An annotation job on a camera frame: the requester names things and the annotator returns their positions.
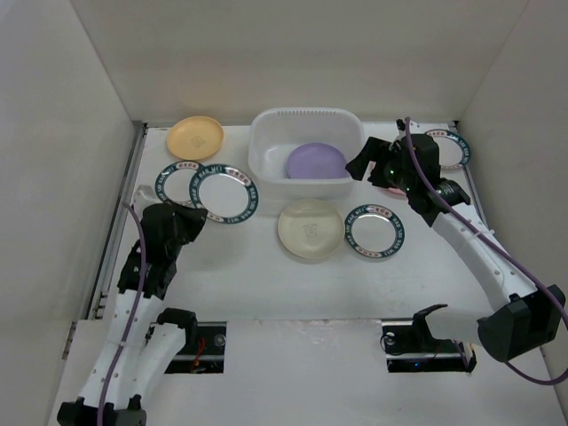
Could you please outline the pink plastic plate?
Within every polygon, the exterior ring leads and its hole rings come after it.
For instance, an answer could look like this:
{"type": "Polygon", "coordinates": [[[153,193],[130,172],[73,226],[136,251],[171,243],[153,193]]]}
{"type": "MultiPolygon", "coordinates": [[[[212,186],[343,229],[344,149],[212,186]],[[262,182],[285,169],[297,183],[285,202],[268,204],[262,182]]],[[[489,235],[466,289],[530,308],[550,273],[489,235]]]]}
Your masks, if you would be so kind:
{"type": "MultiPolygon", "coordinates": [[[[370,163],[369,163],[370,171],[373,171],[373,170],[374,170],[375,165],[376,165],[376,162],[370,162],[370,163]]],[[[398,188],[392,188],[392,187],[390,187],[390,188],[382,188],[382,187],[381,187],[381,190],[383,190],[383,191],[385,191],[385,192],[387,192],[387,193],[389,193],[389,194],[391,194],[391,195],[398,196],[398,197],[406,197],[406,193],[405,193],[404,191],[401,191],[401,190],[398,189],[398,188]]]]}

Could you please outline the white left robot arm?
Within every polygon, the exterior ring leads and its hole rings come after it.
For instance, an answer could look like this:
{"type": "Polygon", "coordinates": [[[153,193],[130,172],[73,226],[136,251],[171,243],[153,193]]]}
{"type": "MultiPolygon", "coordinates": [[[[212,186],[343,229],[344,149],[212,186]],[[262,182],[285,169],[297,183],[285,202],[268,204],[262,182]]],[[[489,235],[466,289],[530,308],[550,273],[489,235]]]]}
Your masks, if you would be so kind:
{"type": "Polygon", "coordinates": [[[147,185],[124,206],[138,239],[120,273],[106,340],[76,400],[60,405],[60,425],[146,424],[146,405],[170,362],[200,338],[195,313],[167,308],[164,299],[207,211],[162,201],[147,185]]]}

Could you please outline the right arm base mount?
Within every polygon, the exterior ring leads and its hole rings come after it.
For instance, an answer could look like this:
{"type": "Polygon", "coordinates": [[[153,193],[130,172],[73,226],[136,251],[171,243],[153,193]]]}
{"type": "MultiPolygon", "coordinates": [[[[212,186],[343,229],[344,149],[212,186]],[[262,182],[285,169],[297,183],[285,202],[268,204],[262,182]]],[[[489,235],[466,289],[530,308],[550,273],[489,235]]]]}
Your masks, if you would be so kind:
{"type": "Polygon", "coordinates": [[[465,373],[477,366],[477,354],[452,339],[420,340],[410,322],[384,323],[379,341],[389,373],[465,373]]]}

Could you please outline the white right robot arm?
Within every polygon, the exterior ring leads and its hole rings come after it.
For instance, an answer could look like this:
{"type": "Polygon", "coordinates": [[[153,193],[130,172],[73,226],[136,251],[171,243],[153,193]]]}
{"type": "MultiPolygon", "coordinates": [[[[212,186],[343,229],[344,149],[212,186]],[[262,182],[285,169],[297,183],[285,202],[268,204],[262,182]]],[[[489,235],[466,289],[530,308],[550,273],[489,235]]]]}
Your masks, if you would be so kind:
{"type": "Polygon", "coordinates": [[[489,313],[450,312],[445,304],[413,317],[414,345],[430,351],[443,339],[478,344],[495,360],[512,359],[556,338],[567,321],[565,295],[545,287],[520,265],[482,222],[465,190],[443,177],[436,132],[413,133],[399,120],[390,142],[370,137],[346,165],[351,178],[382,189],[398,189],[410,208],[454,250],[483,289],[489,313]]]}

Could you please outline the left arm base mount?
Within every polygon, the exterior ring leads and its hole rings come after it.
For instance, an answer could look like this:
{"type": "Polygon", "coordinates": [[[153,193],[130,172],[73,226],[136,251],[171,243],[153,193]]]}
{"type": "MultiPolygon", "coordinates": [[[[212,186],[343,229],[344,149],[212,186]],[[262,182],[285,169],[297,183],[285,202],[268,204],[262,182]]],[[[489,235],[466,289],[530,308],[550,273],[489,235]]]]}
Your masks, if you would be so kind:
{"type": "Polygon", "coordinates": [[[222,374],[225,366],[226,326],[226,322],[200,322],[195,342],[182,348],[165,373],[222,374]]]}

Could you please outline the cream plastic plate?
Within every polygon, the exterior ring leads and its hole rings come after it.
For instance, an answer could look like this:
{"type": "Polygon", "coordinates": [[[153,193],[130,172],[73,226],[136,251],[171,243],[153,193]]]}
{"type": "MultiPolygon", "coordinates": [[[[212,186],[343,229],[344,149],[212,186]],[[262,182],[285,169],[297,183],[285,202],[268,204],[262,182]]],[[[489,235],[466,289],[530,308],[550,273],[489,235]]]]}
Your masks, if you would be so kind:
{"type": "Polygon", "coordinates": [[[342,244],[344,232],[343,218],[335,205],[319,199],[290,203],[281,211],[277,224],[282,246],[308,261],[332,255],[342,244]]]}

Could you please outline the yellow plastic plate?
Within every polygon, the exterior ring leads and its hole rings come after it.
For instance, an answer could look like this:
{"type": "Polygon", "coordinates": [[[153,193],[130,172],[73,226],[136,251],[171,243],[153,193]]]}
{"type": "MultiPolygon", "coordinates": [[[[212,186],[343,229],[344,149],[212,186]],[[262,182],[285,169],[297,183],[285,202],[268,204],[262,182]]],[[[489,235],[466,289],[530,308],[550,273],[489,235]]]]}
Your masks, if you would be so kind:
{"type": "Polygon", "coordinates": [[[181,160],[199,161],[215,154],[223,144],[221,124],[207,116],[192,116],[177,122],[166,137],[169,152],[181,160]]]}

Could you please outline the purple plastic plate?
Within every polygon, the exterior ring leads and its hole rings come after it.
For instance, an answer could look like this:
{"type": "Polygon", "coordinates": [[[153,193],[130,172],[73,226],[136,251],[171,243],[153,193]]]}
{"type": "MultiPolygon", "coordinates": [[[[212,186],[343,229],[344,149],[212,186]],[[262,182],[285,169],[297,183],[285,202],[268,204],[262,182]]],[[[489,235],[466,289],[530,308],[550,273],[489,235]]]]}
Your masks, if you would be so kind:
{"type": "Polygon", "coordinates": [[[286,172],[292,179],[346,178],[346,160],[335,147],[323,143],[299,146],[286,162],[286,172]]]}

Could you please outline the green rim plate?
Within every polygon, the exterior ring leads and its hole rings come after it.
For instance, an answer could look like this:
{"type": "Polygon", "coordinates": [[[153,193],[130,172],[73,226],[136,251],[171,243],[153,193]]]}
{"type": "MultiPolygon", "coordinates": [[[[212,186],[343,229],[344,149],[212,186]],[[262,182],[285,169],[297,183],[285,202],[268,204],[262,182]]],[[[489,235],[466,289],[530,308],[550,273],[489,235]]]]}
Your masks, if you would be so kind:
{"type": "Polygon", "coordinates": [[[197,171],[190,181],[189,195],[195,208],[206,209],[209,220],[224,225],[249,220],[259,204],[254,181],[226,164],[210,164],[197,171]]]}
{"type": "Polygon", "coordinates": [[[381,205],[358,206],[345,218],[344,225],[349,246],[369,259],[394,256],[401,250],[406,238],[398,215],[381,205]]]}
{"type": "Polygon", "coordinates": [[[199,162],[173,162],[163,169],[154,182],[154,191],[161,201],[171,201],[185,207],[192,207],[189,185],[198,171],[203,168],[199,162]]]}
{"type": "Polygon", "coordinates": [[[471,150],[469,143],[459,134],[443,129],[427,130],[439,148],[439,160],[443,170],[458,170],[469,164],[471,150]]]}

